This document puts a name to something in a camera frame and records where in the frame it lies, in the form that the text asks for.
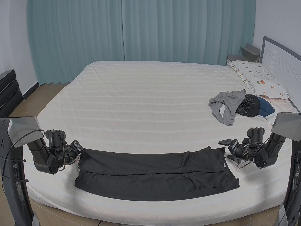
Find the curtain fold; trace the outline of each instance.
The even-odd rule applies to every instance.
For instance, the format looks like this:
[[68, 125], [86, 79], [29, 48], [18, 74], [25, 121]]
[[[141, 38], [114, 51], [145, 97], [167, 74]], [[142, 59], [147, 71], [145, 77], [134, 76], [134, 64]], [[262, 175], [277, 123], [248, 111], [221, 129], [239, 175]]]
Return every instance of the curtain fold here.
[[72, 81], [94, 61], [124, 60], [121, 0], [28, 0], [39, 84]]
[[28, 0], [40, 84], [72, 81], [94, 61], [225, 65], [252, 43], [255, 0]]

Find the crumpled gray garment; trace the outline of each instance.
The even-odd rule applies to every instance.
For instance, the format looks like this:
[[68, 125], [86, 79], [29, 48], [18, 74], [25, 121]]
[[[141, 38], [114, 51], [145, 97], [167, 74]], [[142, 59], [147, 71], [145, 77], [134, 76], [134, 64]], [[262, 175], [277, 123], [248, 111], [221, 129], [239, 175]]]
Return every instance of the crumpled gray garment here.
[[[245, 89], [242, 89], [241, 91], [220, 92], [216, 97], [209, 100], [209, 107], [212, 110], [212, 114], [215, 115], [219, 122], [224, 123], [227, 126], [233, 125], [235, 112], [243, 102], [245, 95]], [[225, 105], [223, 117], [219, 111], [222, 105]]]

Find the fitted sheet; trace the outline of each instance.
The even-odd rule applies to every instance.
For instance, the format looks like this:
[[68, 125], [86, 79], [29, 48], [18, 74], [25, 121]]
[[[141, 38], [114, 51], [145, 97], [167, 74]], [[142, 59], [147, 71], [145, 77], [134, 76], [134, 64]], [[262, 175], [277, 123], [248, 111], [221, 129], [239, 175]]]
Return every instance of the fitted sheet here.
[[[262, 117], [237, 115], [233, 126], [217, 121], [208, 106], [221, 91], [249, 89], [229, 66], [176, 62], [94, 62], [62, 89], [38, 115], [44, 130], [61, 129], [66, 141], [84, 148], [119, 153], [198, 151], [218, 141], [246, 137], [250, 127], [271, 125]], [[240, 188], [178, 201], [127, 201], [90, 194], [74, 187], [77, 163], [55, 175], [39, 172], [24, 146], [28, 193], [64, 211], [105, 221], [136, 225], [206, 225], [277, 206], [285, 197], [291, 140], [277, 162], [259, 169], [238, 169], [226, 158]]]

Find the pillow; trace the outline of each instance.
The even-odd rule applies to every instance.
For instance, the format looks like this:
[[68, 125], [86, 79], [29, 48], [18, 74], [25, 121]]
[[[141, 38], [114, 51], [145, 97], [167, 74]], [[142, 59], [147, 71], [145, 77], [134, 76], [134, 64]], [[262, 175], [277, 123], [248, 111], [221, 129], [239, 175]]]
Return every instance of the pillow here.
[[254, 95], [284, 100], [290, 97], [286, 89], [261, 63], [236, 60], [229, 62], [228, 65], [236, 71]]

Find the tiled floor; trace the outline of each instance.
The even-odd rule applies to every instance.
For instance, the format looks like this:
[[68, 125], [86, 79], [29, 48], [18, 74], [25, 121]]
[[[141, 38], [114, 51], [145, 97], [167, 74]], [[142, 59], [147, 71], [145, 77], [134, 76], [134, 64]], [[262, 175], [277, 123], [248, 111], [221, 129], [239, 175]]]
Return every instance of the tiled floor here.
[[[61, 91], [65, 85], [44, 84], [36, 89], [26, 100], [22, 101], [13, 111], [11, 116], [32, 115], [37, 116], [44, 107]], [[65, 226], [97, 226], [100, 222], [96, 219], [84, 218], [67, 213], [60, 209], [39, 204], [31, 199], [33, 210], [37, 213], [41, 226], [65, 225]], [[227, 221], [211, 226], [272, 226], [279, 207], [274, 207], [260, 213], [248, 215], [235, 220]], [[13, 226], [14, 220], [11, 215], [6, 197], [0, 188], [0, 225]], [[100, 226], [118, 226], [116, 223], [102, 222]]]

